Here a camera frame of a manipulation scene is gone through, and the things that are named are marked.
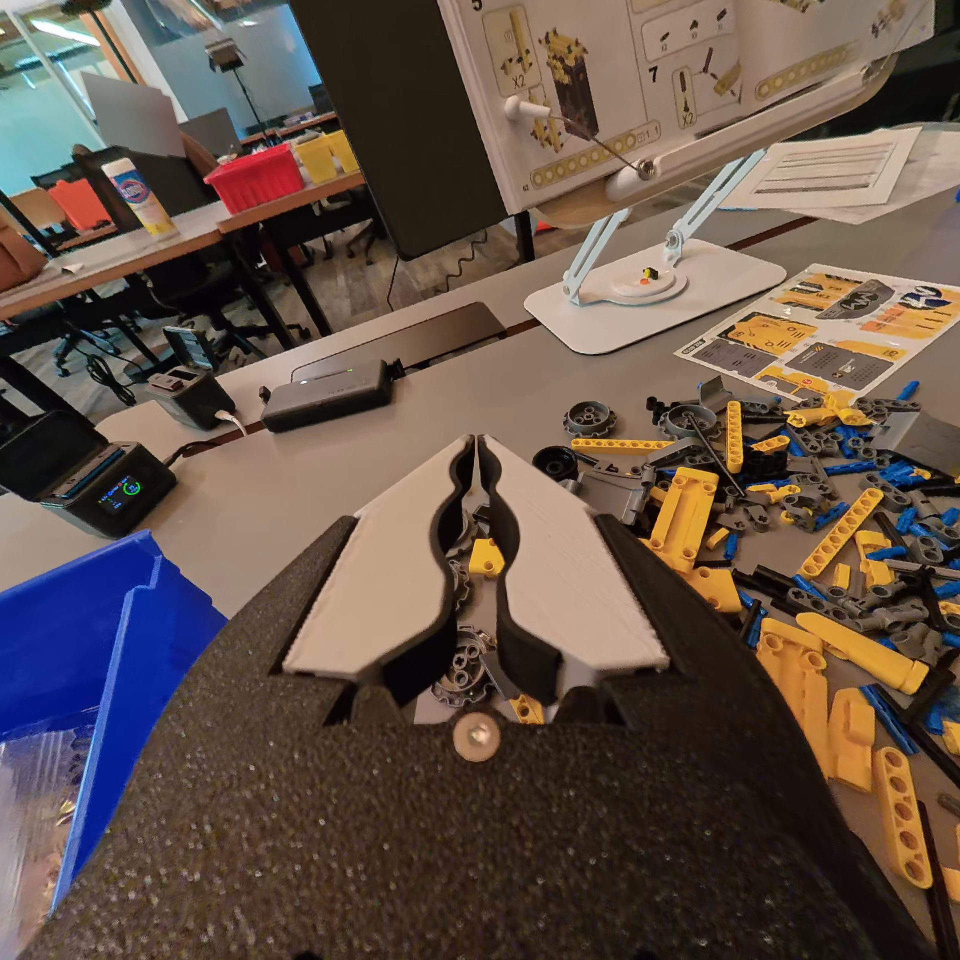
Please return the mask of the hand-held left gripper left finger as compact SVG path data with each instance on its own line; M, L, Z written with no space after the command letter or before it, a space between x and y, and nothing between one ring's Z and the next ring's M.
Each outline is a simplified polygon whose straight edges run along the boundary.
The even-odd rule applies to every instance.
M283 661L348 682L435 682L457 644L447 559L462 531L475 438L464 435L355 513Z

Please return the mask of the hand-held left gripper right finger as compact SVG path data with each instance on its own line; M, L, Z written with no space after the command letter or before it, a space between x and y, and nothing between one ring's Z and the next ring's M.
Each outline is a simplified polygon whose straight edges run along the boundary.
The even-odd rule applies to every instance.
M669 657L581 499L497 439L477 438L507 673L633 673Z

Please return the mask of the pile of toy brick parts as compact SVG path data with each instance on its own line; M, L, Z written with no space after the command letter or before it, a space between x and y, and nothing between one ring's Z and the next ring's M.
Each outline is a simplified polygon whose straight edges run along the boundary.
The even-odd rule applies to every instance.
M827 785L827 640L770 620L752 654L700 588L717 487L680 467L645 542L595 512L669 665L506 672L557 712L477 774L481 890L441 883L430 957L933 958Z

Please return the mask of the black power bank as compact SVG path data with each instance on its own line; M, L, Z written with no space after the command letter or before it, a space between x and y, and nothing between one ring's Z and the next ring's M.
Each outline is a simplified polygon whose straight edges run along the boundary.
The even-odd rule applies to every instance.
M321 377L276 387L261 414L263 426L282 433L386 406L394 383L406 376L402 362L366 362Z

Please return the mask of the small black charger case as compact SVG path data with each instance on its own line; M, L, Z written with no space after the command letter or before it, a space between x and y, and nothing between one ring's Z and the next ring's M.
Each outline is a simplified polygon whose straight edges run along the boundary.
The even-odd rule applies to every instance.
M221 423L218 412L236 412L234 400L216 379L221 354L203 331L165 326L163 333L173 350L174 366L149 376L147 394L176 421L199 430L214 429Z

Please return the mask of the blue plastic bin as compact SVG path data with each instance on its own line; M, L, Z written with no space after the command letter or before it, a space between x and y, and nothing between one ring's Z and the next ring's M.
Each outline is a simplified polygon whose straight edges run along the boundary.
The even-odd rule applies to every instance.
M1 620L2 738L98 709L54 910L163 710L227 618L143 531L3 592Z

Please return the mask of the black box with green display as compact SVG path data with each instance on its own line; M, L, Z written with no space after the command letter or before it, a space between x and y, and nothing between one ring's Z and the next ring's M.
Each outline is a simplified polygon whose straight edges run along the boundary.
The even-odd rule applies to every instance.
M177 478L142 444L109 441L84 418L54 411L3 439L1 485L78 529L119 540L174 489Z

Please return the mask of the black office chair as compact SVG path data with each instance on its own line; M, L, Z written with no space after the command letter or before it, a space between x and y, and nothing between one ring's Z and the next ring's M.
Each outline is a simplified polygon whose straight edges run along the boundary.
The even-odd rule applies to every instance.
M143 360L131 362L129 374L145 382L151 374L169 370L176 359L192 358L183 337L167 336L165 353L155 353L139 338L139 318L174 320L184 327L205 317L212 329L210 348L214 370L219 370L233 350L254 360L267 357L258 340L274 338L282 346L294 345L295 333L310 338L306 327L283 323L255 271L244 266L230 249L223 257L187 254L172 261L128 275L124 287L113 294L87 291L61 302L66 333L54 351L60 377L67 377L66 356L73 351L86 355L113 354L111 330L118 330L133 344Z

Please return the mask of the yellow printed sticker sheet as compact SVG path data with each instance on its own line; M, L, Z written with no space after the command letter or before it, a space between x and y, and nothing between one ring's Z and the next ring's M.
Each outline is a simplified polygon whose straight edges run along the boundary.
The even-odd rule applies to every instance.
M675 355L782 397L852 402L958 318L954 286L813 264Z

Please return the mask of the clear plastic bag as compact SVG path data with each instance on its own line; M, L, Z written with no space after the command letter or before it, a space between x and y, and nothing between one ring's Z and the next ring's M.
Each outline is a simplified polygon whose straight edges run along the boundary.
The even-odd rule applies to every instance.
M98 708L15 727L1 743L1 957L18 958L58 896Z

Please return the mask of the red plastic bin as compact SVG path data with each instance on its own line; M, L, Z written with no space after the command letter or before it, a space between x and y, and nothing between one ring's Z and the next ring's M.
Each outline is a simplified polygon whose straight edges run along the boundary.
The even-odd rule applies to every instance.
M217 192L229 215L265 205L305 187L302 172L286 143L219 165L203 181Z

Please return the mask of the wipes canister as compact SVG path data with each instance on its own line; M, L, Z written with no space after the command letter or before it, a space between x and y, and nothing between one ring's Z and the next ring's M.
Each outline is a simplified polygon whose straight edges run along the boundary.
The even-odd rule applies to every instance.
M104 163L101 170L151 236L166 238L179 233L178 227L130 159L123 157Z

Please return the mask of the orange object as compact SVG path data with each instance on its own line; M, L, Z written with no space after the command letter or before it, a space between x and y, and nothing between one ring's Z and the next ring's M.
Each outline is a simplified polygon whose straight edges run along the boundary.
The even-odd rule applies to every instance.
M93 231L114 222L111 214L85 178L74 181L60 179L46 191L61 207L66 218L79 233Z

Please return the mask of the white paper sheet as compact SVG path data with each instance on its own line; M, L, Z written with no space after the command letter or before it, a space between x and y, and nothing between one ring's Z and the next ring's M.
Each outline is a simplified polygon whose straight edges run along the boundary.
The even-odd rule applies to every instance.
M863 224L959 185L959 127L925 124L791 141L726 198L726 210L784 210Z

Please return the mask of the grey panel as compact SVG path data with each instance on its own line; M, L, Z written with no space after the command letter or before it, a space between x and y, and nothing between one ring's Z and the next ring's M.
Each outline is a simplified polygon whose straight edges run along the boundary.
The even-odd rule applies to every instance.
M79 77L107 146L160 157L186 155L174 105L160 90L89 72Z

